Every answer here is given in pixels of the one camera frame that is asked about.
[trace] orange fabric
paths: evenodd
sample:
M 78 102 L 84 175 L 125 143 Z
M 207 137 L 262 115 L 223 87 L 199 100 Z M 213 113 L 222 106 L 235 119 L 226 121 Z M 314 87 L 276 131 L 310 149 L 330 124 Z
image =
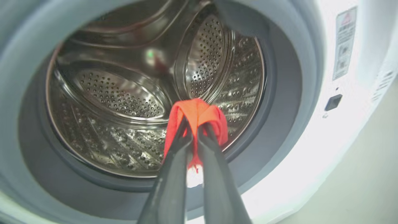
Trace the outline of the orange fabric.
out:
M 164 144 L 164 158 L 172 145 L 174 136 L 178 130 L 179 124 L 183 116 L 187 118 L 192 129 L 194 138 L 193 158 L 188 165 L 188 168 L 195 165 L 202 165 L 197 154 L 197 129 L 200 125 L 210 122 L 214 133 L 217 137 L 219 145 L 222 145 L 228 140 L 228 130 L 226 125 L 226 118 L 222 111 L 214 105 L 208 105 L 201 99 L 183 100 L 176 102 L 171 111 L 169 123 L 167 125 L 166 140 Z

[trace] white washing machine body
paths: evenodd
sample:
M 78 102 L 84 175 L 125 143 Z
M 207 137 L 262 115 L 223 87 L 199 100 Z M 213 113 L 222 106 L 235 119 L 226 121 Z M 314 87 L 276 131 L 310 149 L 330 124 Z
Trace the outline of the white washing machine body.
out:
M 313 2 L 325 38 L 320 96 L 311 119 L 283 161 L 242 198 L 253 223 L 276 223 L 297 212 L 341 161 L 398 72 L 397 4 L 391 1 Z M 348 72 L 334 80 L 341 16 L 356 10 Z M 325 111 L 331 97 L 343 97 Z

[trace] sticker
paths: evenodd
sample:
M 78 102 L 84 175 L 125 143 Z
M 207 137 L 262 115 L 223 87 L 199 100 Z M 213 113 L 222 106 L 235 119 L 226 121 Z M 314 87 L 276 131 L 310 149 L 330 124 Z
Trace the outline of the sticker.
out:
M 384 75 L 379 75 L 377 77 L 376 85 L 372 95 L 372 102 L 375 102 L 384 96 L 391 83 L 394 81 L 396 75 L 397 74 L 395 72 L 389 71 Z
M 334 60 L 333 80 L 348 72 L 354 45 L 357 7 L 347 10 L 336 18 L 336 57 Z

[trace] red warning triangle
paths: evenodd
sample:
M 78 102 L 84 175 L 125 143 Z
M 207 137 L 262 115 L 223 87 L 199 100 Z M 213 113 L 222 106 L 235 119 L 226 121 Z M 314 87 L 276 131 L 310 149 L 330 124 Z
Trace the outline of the red warning triangle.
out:
M 349 24 L 351 22 L 351 13 L 347 13 L 344 17 L 343 22 L 341 23 L 342 25 Z

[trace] washing machine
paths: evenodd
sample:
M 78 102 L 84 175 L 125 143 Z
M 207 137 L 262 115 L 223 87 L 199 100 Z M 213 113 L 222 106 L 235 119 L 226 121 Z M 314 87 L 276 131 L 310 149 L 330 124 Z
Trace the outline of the washing machine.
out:
M 202 98 L 253 223 L 298 211 L 394 80 L 397 2 L 0 1 L 0 220 L 134 223 Z M 187 189 L 203 223 L 203 188 Z

